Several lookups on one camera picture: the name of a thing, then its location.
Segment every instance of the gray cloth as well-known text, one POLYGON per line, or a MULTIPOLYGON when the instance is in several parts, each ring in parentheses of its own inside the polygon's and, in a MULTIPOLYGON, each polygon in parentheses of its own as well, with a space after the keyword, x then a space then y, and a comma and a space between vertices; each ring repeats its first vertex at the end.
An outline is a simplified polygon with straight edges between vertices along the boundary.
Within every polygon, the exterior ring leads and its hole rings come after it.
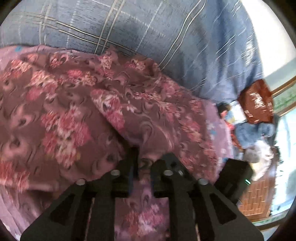
POLYGON ((274 134, 274 125, 271 123, 239 123, 235 125, 235 135, 242 148, 247 149, 263 137, 270 137, 274 134))
POLYGON ((1 25, 0 43, 101 54, 138 52, 201 98, 230 103, 262 65, 240 0, 23 0, 1 25))

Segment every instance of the clothing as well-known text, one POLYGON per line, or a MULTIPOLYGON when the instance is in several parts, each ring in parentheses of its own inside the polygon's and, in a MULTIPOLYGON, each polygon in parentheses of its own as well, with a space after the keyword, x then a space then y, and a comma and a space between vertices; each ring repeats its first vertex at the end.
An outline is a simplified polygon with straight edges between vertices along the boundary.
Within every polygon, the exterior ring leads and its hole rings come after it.
POLYGON ((261 79, 251 20, 240 0, 22 0, 0 44, 102 54, 140 53, 195 96, 231 103, 261 79))
POLYGON ((273 134, 274 125, 271 123, 249 124, 245 122, 235 125, 235 135, 243 149, 251 147, 256 141, 273 134))
POLYGON ((0 219, 15 237, 69 185, 112 170, 130 146, 139 147, 140 181, 116 200, 116 240, 169 237, 168 200, 152 196, 149 180, 163 154, 173 152, 195 178, 216 180, 222 148, 230 149, 211 140, 206 118, 217 123, 217 110, 152 59, 45 46, 0 56, 0 219))

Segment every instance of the brown floral fabric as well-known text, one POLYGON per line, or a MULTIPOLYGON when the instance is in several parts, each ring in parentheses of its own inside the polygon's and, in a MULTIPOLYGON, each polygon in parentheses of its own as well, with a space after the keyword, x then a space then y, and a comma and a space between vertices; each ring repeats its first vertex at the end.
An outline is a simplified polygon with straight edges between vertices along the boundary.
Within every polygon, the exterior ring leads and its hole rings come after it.
POLYGON ((173 152, 196 178, 217 178, 204 102, 143 56, 40 49, 0 77, 0 219, 17 237, 69 185, 112 170, 138 146, 140 181, 116 200, 116 240, 169 237, 167 199, 149 167, 173 152))

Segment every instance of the metal rivet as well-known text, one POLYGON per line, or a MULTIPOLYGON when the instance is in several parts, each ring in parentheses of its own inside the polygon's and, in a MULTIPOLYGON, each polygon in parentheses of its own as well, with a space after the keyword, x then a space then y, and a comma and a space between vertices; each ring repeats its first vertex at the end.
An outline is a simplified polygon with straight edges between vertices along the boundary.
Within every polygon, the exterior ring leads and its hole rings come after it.
POLYGON ((79 179, 78 181, 76 181, 76 184, 79 186, 83 186, 85 184, 85 180, 84 179, 79 179))
POLYGON ((209 183, 209 181, 207 179, 201 178, 201 179, 198 179, 198 183, 200 185, 207 185, 209 183))
POLYGON ((117 169, 112 170, 112 171, 111 171, 111 175, 112 175, 112 176, 119 176, 119 175, 120 175, 120 171, 117 170, 117 169))
POLYGON ((165 176, 171 176, 171 175, 173 175, 173 172, 172 172, 171 170, 165 170, 165 171, 163 172, 163 174, 164 174, 165 176))

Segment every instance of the white wall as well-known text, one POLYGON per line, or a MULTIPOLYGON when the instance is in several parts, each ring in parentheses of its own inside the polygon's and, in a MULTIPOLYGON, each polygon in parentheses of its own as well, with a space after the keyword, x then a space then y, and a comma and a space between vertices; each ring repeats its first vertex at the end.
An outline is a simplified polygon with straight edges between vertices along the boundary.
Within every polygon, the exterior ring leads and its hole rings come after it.
MULTIPOLYGON (((241 0, 254 26, 257 37, 264 76, 269 76, 288 62, 296 58, 296 49, 285 28, 262 0, 241 0)), ((292 73, 278 83, 272 83, 271 89, 288 81, 292 73)))

